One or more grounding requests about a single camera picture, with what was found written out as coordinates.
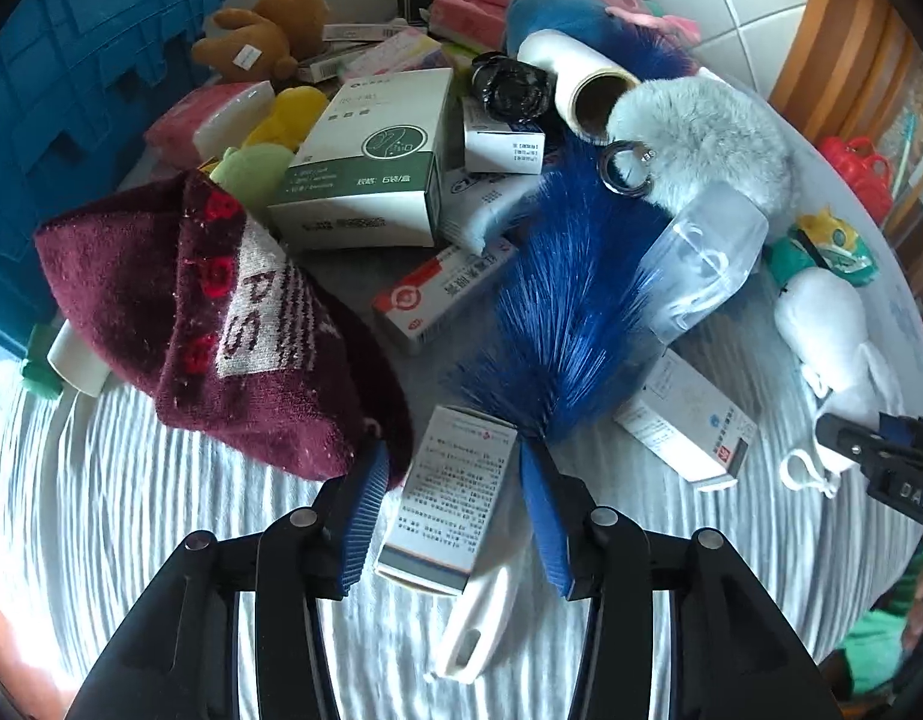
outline brown teddy bear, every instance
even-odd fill
[[[191,58],[224,81],[284,81],[298,62],[321,52],[325,0],[258,0],[252,10],[223,8],[212,20],[227,35],[203,38]]]
[[[220,10],[212,20],[233,31],[202,38],[191,47],[191,59],[218,71],[222,80],[287,80],[298,70],[285,31],[276,23],[241,8]]]
[[[299,62],[321,52],[328,18],[325,0],[258,0],[252,10],[285,30],[291,55]]]

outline white plush toy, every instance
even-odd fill
[[[879,413],[904,413],[898,377],[882,353],[868,338],[861,295],[831,271],[808,268],[787,282],[774,310],[781,337],[804,363],[802,373],[818,397],[828,399],[815,415],[835,413],[877,430]],[[824,468],[834,474],[827,480],[815,469],[808,452],[793,450],[781,461],[781,480],[791,490],[817,488],[834,497],[839,476],[856,463],[814,442]],[[803,461],[811,482],[791,477],[787,464],[792,457]]]
[[[791,149],[765,105],[720,79],[647,81],[621,95],[608,117],[611,141],[652,151],[645,199],[673,217],[709,184],[724,181],[772,220],[794,200]],[[616,157],[629,175],[630,154]]]

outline metal key ring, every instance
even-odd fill
[[[630,151],[635,154],[635,156],[638,156],[645,164],[654,159],[653,149],[649,148],[641,141],[614,141],[604,146],[602,153],[600,153],[597,158],[597,174],[604,182],[604,185],[615,194],[620,194],[622,197],[628,197],[628,199],[632,200],[640,200],[645,197],[654,186],[654,181],[651,180],[651,176],[648,175],[638,186],[629,187],[620,177],[616,177],[617,172],[611,169],[612,160],[614,160],[618,154],[626,151]]]

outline clear plastic container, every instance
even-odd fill
[[[725,183],[685,206],[642,257],[645,323],[668,346],[746,281],[767,235],[767,218]]]

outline price tag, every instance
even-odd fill
[[[245,46],[237,53],[237,56],[232,59],[232,64],[237,65],[242,70],[251,70],[255,62],[258,61],[258,57],[261,56],[261,49],[256,49],[254,46]]]

